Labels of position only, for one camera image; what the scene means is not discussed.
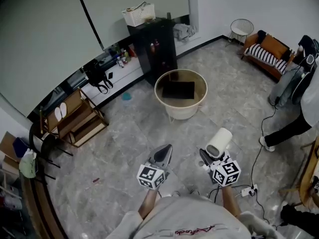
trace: baseboard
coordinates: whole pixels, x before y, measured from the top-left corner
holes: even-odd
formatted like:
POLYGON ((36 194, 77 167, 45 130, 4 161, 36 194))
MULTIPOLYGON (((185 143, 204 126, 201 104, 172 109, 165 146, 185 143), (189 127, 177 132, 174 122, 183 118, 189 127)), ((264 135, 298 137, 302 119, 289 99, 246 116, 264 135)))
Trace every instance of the baseboard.
POLYGON ((191 53, 191 52, 193 52, 193 51, 195 51, 195 50, 197 50, 197 49, 199 49, 199 48, 201 48, 201 47, 203 47, 203 46, 205 46, 205 45, 207 45, 207 44, 210 44, 210 43, 212 43, 212 42, 218 41, 219 39, 222 39, 222 38, 224 38, 224 35, 220 35, 220 36, 215 37, 215 38, 213 38, 213 39, 211 39, 211 40, 208 40, 208 41, 206 41, 206 42, 204 42, 204 43, 202 43, 202 44, 200 44, 200 45, 198 45, 198 46, 195 46, 195 47, 193 47, 193 48, 191 48, 191 49, 189 49, 189 50, 186 50, 185 52, 179 54, 179 55, 177 56, 177 59, 180 59, 180 58, 182 58, 183 56, 185 56, 185 55, 187 55, 187 54, 189 54, 189 53, 191 53))
MULTIPOLYGON (((181 58, 181 57, 183 57, 183 56, 185 56, 185 55, 187 55, 187 54, 189 54, 189 53, 191 53, 191 52, 193 52, 193 51, 195 51, 195 50, 197 50, 197 49, 199 49, 199 48, 201 48, 201 47, 203 47, 203 46, 205 46, 205 45, 207 45, 207 44, 210 44, 210 43, 212 43, 212 42, 218 41, 219 39, 228 40, 228 37, 225 36, 225 35, 220 35, 220 36, 215 37, 215 38, 213 38, 213 39, 211 39, 211 40, 208 40, 208 41, 206 41, 206 42, 204 42, 204 43, 202 43, 202 44, 200 44, 200 45, 198 45, 198 46, 195 46, 195 47, 193 47, 193 48, 191 48, 191 49, 189 49, 189 50, 186 50, 185 52, 179 54, 179 55, 177 56, 177 59, 179 59, 179 58, 181 58)), ((238 40, 235 39, 235 38, 233 38, 233 39, 231 40, 231 42, 235 42, 235 43, 240 44, 240 45, 242 45, 242 46, 244 45, 244 43, 238 41, 238 40)), ((133 85, 135 85, 136 83, 142 81, 142 80, 145 79, 145 78, 146 78, 146 75, 142 75, 142 76, 139 77, 138 79, 132 81, 131 83, 129 83, 128 85, 126 85, 124 88, 120 89, 119 91, 117 91, 116 93, 114 93, 113 95, 111 95, 109 98, 105 99, 103 102, 101 102, 100 104, 98 104, 98 105, 97 105, 98 108, 101 108, 101 107, 105 106, 107 103, 109 103, 110 101, 112 101, 114 98, 118 97, 119 95, 121 95, 122 93, 124 93, 126 90, 128 90, 130 87, 132 87, 133 85)))
MULTIPOLYGON (((177 59, 180 59, 180 58, 182 58, 183 56, 185 56, 185 55, 187 55, 187 54, 189 54, 189 53, 191 53, 191 52, 193 52, 193 51, 195 51, 195 50, 197 50, 197 49, 199 49, 199 48, 201 48, 201 47, 203 47, 203 46, 206 46, 207 44, 210 44, 210 43, 212 43, 212 42, 218 41, 219 39, 228 40, 228 37, 225 36, 225 35, 220 35, 220 36, 215 37, 215 38, 213 38, 213 39, 211 39, 211 40, 208 40, 208 41, 206 41, 206 42, 204 42, 204 43, 202 43, 202 44, 200 44, 200 45, 198 45, 198 46, 195 46, 195 47, 193 47, 193 48, 191 48, 191 49, 189 49, 189 50, 186 50, 185 52, 179 54, 179 55, 177 56, 177 59)), ((239 44, 239 45, 244 46, 244 43, 243 43, 243 42, 240 42, 240 41, 238 41, 238 40, 235 39, 235 38, 232 38, 232 39, 231 39, 231 42, 235 42, 235 43, 237 43, 237 44, 239 44)))
MULTIPOLYGON (((228 40, 228 37, 226 35, 223 35, 223 39, 228 40)), ((236 38, 232 38, 230 42, 236 42, 237 44, 244 46, 244 43, 237 40, 236 38)))

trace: blue object on floor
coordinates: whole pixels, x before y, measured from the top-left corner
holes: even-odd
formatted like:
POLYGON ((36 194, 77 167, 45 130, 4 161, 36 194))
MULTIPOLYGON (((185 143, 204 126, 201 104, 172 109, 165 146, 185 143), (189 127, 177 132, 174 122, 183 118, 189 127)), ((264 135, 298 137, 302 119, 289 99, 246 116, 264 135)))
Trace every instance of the blue object on floor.
POLYGON ((132 97, 129 93, 124 93, 122 95, 122 100, 131 100, 131 99, 132 99, 132 97))

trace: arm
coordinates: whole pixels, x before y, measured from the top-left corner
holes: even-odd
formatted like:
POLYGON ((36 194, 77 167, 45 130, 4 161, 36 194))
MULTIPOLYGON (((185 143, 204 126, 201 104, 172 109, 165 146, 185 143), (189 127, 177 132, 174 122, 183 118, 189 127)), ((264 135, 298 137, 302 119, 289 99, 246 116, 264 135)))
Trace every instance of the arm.
POLYGON ((107 237, 107 239, 133 238, 139 226, 146 216, 154 208, 158 190, 149 190, 139 211, 128 212, 123 217, 118 227, 107 237))
POLYGON ((238 203, 234 197, 232 188, 230 186, 222 188, 223 193, 223 203, 224 208, 229 211, 232 215, 237 217, 241 214, 241 210, 238 206, 238 203))
POLYGON ((141 207, 139 208, 139 214, 141 215, 143 220, 151 212, 151 210, 153 210, 157 194, 158 194, 158 189, 155 189, 155 190, 150 189, 148 191, 141 207))

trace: power strip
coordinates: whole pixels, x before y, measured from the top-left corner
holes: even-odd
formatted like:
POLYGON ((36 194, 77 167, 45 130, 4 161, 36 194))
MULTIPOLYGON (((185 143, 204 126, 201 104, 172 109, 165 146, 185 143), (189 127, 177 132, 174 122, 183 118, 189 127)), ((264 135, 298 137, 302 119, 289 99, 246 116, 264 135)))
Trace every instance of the power strip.
MULTIPOLYGON (((254 189, 258 190, 257 184, 254 185, 254 189)), ((250 193, 253 195, 254 189, 251 189, 251 187, 247 187, 246 189, 241 190, 242 197, 246 197, 246 196, 250 195, 250 193)))

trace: black pants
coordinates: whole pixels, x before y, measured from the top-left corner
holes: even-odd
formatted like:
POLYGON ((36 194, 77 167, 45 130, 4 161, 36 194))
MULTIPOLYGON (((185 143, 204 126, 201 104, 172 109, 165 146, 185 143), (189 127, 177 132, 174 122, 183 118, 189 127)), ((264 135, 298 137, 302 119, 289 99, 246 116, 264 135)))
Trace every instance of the black pants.
POLYGON ((304 115, 301 112, 299 117, 285 126, 283 129, 265 136, 265 141, 268 147, 277 145, 294 135, 302 134, 308 131, 311 126, 305 121, 304 115))
POLYGON ((285 205, 280 213, 284 223, 298 226, 315 238, 319 236, 319 214, 298 212, 294 207, 285 205))

